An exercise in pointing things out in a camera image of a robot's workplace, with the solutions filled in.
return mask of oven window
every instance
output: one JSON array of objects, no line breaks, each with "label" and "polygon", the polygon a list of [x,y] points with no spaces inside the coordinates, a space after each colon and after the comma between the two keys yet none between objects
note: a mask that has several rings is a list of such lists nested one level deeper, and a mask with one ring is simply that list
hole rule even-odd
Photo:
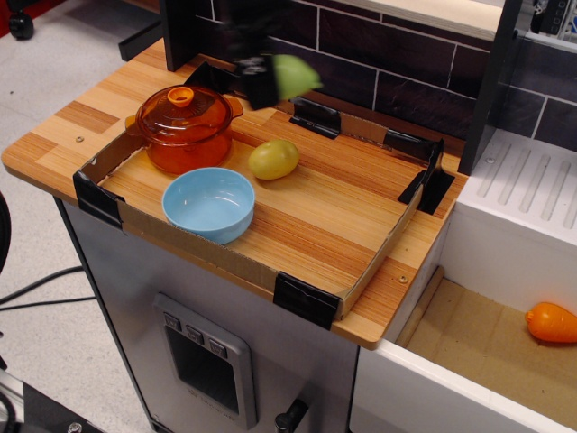
[{"label": "oven window", "polygon": [[179,379],[238,414],[233,367],[178,331],[165,329]]}]

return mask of cardboard box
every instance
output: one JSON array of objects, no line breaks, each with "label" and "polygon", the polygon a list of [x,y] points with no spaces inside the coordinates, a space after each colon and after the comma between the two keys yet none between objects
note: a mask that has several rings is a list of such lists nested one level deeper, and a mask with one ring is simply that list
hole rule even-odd
[{"label": "cardboard box", "polygon": [[[336,124],[336,137],[299,126],[322,124],[319,110]],[[314,120],[307,118],[311,113]],[[416,210],[434,212],[453,180],[441,168],[442,142],[396,133],[305,99],[245,112],[233,130],[224,166],[250,179],[257,203],[251,227],[230,244],[214,244],[166,221],[160,197],[174,176],[150,164],[140,137],[121,134],[74,175],[79,206],[325,328],[346,316]],[[298,146],[298,169],[282,180],[253,178],[247,155],[279,134]],[[347,155],[359,158],[356,164]]]}]

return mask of pot lid knob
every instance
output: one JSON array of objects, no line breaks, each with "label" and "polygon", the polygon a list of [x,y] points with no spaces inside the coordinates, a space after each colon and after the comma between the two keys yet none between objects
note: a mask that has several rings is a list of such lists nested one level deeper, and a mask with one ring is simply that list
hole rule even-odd
[{"label": "pot lid knob", "polygon": [[178,108],[184,108],[192,102],[195,92],[192,88],[178,87],[173,88],[169,94],[168,98],[171,104],[177,106]]}]

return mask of yellow fruit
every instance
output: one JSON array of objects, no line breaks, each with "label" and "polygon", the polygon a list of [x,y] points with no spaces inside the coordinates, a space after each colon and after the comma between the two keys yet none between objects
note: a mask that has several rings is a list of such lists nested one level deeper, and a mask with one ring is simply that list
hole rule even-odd
[{"label": "yellow fruit", "polygon": [[258,179],[273,180],[291,173],[298,165],[298,149],[289,140],[271,140],[254,149],[249,169]]}]

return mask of orange pot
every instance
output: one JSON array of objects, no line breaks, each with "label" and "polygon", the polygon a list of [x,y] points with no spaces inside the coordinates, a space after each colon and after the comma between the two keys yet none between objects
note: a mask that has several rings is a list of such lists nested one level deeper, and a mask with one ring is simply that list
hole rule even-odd
[{"label": "orange pot", "polygon": [[242,113],[235,98],[209,88],[174,86],[126,119],[126,132],[148,142],[148,156],[159,169],[182,174],[224,161],[233,142],[231,122]]}]

